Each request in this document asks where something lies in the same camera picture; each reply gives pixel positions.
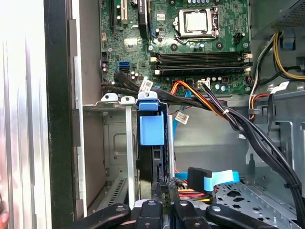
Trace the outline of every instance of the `yellow wire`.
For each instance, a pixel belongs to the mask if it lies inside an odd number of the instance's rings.
[[[196,200],[196,201],[198,201],[198,202],[209,202],[211,200],[210,199],[200,199],[200,200]]]
[[[281,63],[281,60],[280,60],[280,56],[279,56],[278,39],[279,39],[279,33],[276,34],[276,36],[274,38],[274,42],[273,42],[274,57],[275,57],[275,61],[276,61],[277,65],[279,66],[279,69],[285,75],[287,75],[289,78],[292,78],[292,79],[295,79],[295,80],[305,80],[304,76],[291,74],[291,73],[285,71],[284,67],[282,66],[282,63]]]

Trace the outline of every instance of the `white plastic clip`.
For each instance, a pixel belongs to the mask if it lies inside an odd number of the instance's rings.
[[[229,113],[229,110],[226,109],[224,112],[223,112],[223,115],[225,115],[226,113]]]

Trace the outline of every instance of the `white sticker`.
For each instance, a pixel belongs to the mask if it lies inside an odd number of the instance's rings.
[[[149,92],[152,87],[153,87],[153,82],[144,78],[141,87],[139,89],[139,92]]]
[[[289,84],[289,81],[286,81],[286,82],[282,82],[279,86],[275,87],[270,94],[274,94],[278,91],[282,91],[282,90],[285,90],[287,88]]]
[[[239,135],[238,135],[238,138],[240,138],[240,139],[246,139],[246,137],[245,137],[244,135],[242,135],[242,134],[239,134]]]
[[[189,116],[178,111],[177,116],[175,117],[175,120],[186,125],[187,121],[189,120]]]
[[[158,13],[157,21],[165,21],[165,13]]]

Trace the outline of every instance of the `orange wire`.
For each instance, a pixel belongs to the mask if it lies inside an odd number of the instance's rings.
[[[254,109],[254,102],[258,99],[258,98],[263,98],[263,97],[269,97],[269,94],[258,94],[256,96],[253,97],[252,101],[251,101],[251,109]],[[250,120],[253,119],[255,117],[254,114],[252,114],[250,116]]]
[[[174,86],[173,89],[177,87],[177,85],[182,84],[184,87],[186,87],[188,90],[190,90],[194,95],[196,95],[197,97],[200,98],[200,100],[211,110],[214,111],[217,115],[219,115],[220,117],[226,119],[219,111],[217,111],[214,107],[212,107],[212,105],[206,100],[206,98],[204,98],[201,94],[198,94],[196,91],[194,91],[187,83],[183,82],[183,81],[177,81]]]

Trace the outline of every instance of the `pci slot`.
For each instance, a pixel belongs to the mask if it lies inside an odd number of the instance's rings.
[[[115,0],[110,0],[110,8],[109,8],[109,15],[110,15],[110,28],[112,31],[115,31],[115,7],[114,7],[114,1]]]
[[[127,7],[128,7],[127,0],[121,0],[122,24],[128,24]]]

